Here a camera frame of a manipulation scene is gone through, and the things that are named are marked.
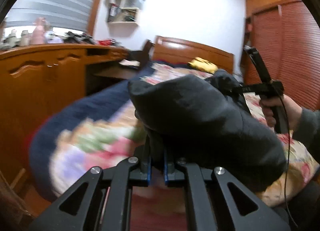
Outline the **person's right hand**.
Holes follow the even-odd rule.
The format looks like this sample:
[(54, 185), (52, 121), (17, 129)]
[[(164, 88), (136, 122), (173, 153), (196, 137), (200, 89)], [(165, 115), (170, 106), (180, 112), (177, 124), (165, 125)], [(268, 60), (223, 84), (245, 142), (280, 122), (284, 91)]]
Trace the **person's right hand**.
[(287, 118), (289, 119), (289, 129), (295, 130), (302, 115), (302, 107), (296, 104), (292, 98), (287, 95), (283, 95), (281, 98), (274, 97), (271, 99), (261, 99), (259, 102), (266, 123), (269, 127), (274, 127), (276, 125), (276, 119), (274, 118), (271, 108), (275, 106), (281, 107), (283, 104), (285, 105)]

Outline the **grey sleeve forearm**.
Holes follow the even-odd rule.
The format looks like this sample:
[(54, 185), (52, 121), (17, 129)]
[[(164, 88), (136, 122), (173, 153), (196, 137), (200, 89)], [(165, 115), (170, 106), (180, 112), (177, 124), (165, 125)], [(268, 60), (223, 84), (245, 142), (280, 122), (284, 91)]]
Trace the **grey sleeve forearm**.
[(297, 128), (293, 132), (293, 138), (301, 142), (311, 154), (311, 156), (319, 162), (319, 146), (320, 146), (320, 117), (319, 110), (311, 111), (303, 108), (300, 121)]

